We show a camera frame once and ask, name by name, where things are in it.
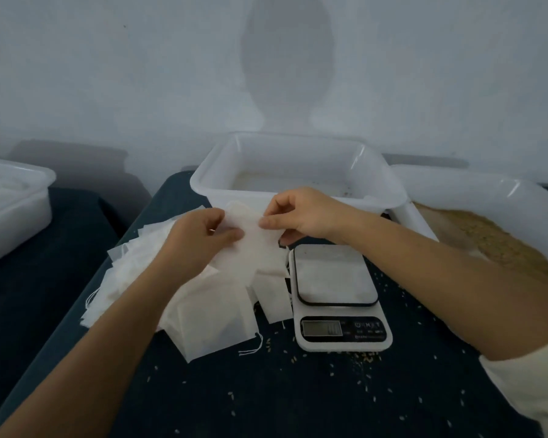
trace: white sleeve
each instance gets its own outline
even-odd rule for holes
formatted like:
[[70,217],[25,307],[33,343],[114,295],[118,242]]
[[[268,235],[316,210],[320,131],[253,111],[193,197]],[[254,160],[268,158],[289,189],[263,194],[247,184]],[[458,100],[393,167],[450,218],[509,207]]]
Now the white sleeve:
[[548,438],[548,345],[506,361],[479,357],[485,372],[512,407],[538,421]]

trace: white wall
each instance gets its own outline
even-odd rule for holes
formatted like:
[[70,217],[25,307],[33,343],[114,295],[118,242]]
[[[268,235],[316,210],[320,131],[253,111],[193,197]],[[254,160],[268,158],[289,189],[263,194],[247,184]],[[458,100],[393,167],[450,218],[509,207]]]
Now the white wall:
[[132,217],[236,130],[548,182],[548,0],[0,0],[1,157]]

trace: digital kitchen scale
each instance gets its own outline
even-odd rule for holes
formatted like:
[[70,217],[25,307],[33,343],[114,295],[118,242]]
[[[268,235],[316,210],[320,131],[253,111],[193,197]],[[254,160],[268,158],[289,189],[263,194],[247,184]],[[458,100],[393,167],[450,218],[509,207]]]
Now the digital kitchen scale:
[[392,344],[364,258],[349,246],[290,251],[296,342],[309,352],[378,352]]

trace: dark tablecloth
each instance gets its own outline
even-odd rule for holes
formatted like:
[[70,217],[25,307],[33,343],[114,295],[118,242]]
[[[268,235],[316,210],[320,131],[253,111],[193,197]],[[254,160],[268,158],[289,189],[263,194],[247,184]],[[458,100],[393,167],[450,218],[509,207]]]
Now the dark tablecloth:
[[121,231],[113,209],[93,192],[53,187],[49,196],[51,224],[0,259],[0,404]]
[[[191,172],[170,177],[121,243],[144,224],[207,200],[189,187]],[[85,298],[107,259],[0,409],[0,424],[85,334]],[[478,353],[414,297],[372,267],[393,345],[368,363],[361,355],[306,353],[290,321],[258,324],[272,351],[238,356],[259,339],[187,364],[164,332],[156,334],[124,397],[117,437],[537,436],[490,383]]]

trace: white string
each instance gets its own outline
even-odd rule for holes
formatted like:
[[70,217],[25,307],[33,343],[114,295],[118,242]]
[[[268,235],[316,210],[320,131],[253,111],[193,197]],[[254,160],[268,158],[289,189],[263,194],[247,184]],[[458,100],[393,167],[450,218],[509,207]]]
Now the white string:
[[244,356],[244,355],[250,355],[252,353],[256,353],[257,351],[259,351],[261,348],[262,348],[262,343],[264,341],[264,337],[262,336],[262,334],[260,332],[256,332],[259,336],[260,336],[260,345],[258,346],[257,349],[254,349],[254,350],[238,350],[238,356]]
[[91,292],[88,297],[85,299],[85,310],[87,310],[89,308],[89,305],[91,304],[91,302],[93,301],[93,299],[95,298],[95,294],[97,293],[97,291],[99,291],[101,289],[101,287],[98,287],[97,289],[95,289],[93,292]]

